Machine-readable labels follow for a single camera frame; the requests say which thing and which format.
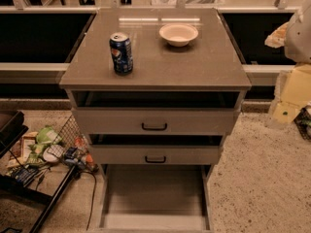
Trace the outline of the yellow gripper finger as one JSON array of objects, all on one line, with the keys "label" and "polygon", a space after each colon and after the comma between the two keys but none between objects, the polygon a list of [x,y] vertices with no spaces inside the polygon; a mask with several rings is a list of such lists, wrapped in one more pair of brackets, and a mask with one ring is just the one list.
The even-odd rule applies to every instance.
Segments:
[{"label": "yellow gripper finger", "polygon": [[285,45],[286,32],[288,23],[285,22],[277,29],[275,29],[264,41],[264,44],[268,47],[278,49]]}]

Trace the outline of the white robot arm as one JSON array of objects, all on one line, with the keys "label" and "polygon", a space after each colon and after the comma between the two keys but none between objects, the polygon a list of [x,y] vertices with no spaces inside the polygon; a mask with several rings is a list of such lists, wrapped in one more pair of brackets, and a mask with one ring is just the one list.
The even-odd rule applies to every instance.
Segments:
[{"label": "white robot arm", "polygon": [[295,62],[270,109],[276,121],[291,123],[311,101],[311,0],[305,0],[264,43],[275,49],[283,47],[285,56]]}]

